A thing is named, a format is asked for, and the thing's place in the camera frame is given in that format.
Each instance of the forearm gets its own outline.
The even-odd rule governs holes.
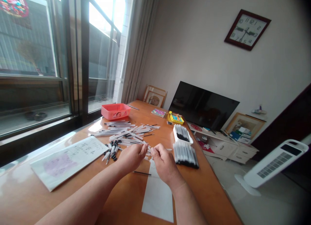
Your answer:
[[[171,188],[176,209],[177,224],[207,224],[205,217],[198,205],[187,182],[177,188]]]
[[[111,190],[124,177],[118,162],[110,165],[37,224],[94,224]]]

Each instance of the white pen holder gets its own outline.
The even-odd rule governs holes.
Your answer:
[[[175,142],[184,142],[184,143],[188,143],[188,144],[190,144],[190,145],[193,144],[193,140],[192,140],[192,138],[190,137],[190,134],[189,134],[188,130],[187,130],[187,134],[188,134],[189,142],[184,141],[184,140],[181,140],[181,139],[179,139],[179,138],[177,137],[177,132],[176,132],[175,126],[174,126],[174,128],[173,128],[173,132],[174,132]]]

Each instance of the notebook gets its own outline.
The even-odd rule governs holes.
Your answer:
[[[151,113],[154,114],[154,115],[160,116],[160,117],[162,117],[162,118],[163,118],[163,117],[165,116],[165,114],[166,114],[166,112],[160,111],[160,110],[158,110],[158,109],[154,109]]]
[[[93,162],[108,149],[90,136],[65,149],[30,164],[33,171],[51,192],[62,182]]]

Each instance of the hand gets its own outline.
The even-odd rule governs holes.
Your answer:
[[[133,144],[125,148],[116,163],[121,167],[124,175],[136,170],[146,156],[149,144]]]
[[[162,144],[151,148],[151,155],[155,162],[156,171],[161,178],[173,191],[185,183],[180,174],[172,153],[168,152]]]

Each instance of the picture frame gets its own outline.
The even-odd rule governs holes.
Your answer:
[[[146,97],[146,102],[151,104],[151,105],[154,105],[154,106],[161,108],[163,105],[163,102],[164,102],[164,98],[165,98],[164,96],[162,96],[158,93],[148,91],[148,94]]]
[[[250,139],[253,139],[264,124],[265,121],[263,120],[237,112],[227,126],[226,131],[230,134],[232,131],[236,131],[240,127],[244,127],[252,132]]]
[[[158,87],[155,87],[155,86],[152,86],[152,85],[148,85],[146,87],[146,90],[145,90],[145,93],[144,93],[143,102],[149,103],[149,99],[150,99],[150,96],[148,96],[149,92],[153,93],[152,96],[156,96],[156,97],[161,96],[161,98],[158,97],[158,99],[161,101],[161,103],[160,103],[160,106],[157,105],[157,107],[162,107],[163,103],[164,103],[164,100],[166,98],[167,92],[165,90],[163,90],[163,89],[158,88]]]

